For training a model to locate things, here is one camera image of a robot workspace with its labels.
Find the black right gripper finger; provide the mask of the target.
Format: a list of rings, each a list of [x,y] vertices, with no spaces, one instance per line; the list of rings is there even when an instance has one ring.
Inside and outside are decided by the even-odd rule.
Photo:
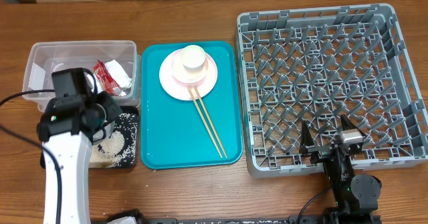
[[[310,134],[310,129],[305,120],[302,121],[300,147],[306,148],[307,146],[314,146],[313,138]]]
[[[357,129],[364,137],[365,137],[365,134],[361,131],[361,130],[359,130],[349,119],[348,119],[348,117],[345,115],[345,114],[342,114],[341,116],[340,116],[340,121],[341,121],[341,124],[342,124],[342,130],[341,131],[343,131],[343,130],[350,130],[350,129]]]

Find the red snack wrapper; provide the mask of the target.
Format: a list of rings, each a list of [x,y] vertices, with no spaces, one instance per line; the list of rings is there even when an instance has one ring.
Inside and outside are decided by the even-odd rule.
[[[94,74],[104,91],[113,96],[119,96],[122,93],[119,85],[101,60],[97,60],[97,64],[94,66]]]

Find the white tissue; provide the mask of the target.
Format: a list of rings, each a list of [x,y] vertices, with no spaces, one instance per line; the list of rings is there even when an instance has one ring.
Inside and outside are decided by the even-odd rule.
[[[112,60],[105,63],[108,73],[122,90],[127,90],[132,85],[132,79],[124,71],[124,68],[116,61]]]

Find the grey bowl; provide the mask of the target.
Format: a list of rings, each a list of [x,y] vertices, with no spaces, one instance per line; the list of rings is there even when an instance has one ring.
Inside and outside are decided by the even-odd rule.
[[[105,138],[108,138],[114,131],[115,121],[103,123],[101,129],[93,135],[93,145],[101,143]]]

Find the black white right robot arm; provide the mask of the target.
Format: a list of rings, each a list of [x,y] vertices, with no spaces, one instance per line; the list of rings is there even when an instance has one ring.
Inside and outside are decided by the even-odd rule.
[[[373,215],[379,207],[382,183],[372,175],[357,175],[351,156],[362,151],[366,134],[356,127],[346,115],[340,116],[342,130],[339,139],[316,146],[306,121],[302,121],[300,153],[309,154],[312,164],[321,163],[329,186],[312,197],[300,210],[296,223],[304,223],[304,211],[317,198],[332,191],[336,206],[326,208],[317,223],[367,223],[381,224],[381,217]]]

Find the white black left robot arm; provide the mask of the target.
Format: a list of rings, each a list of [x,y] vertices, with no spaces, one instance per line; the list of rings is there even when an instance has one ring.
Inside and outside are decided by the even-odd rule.
[[[49,101],[37,124],[45,163],[44,223],[89,223],[92,146],[112,132],[122,109],[107,92]]]

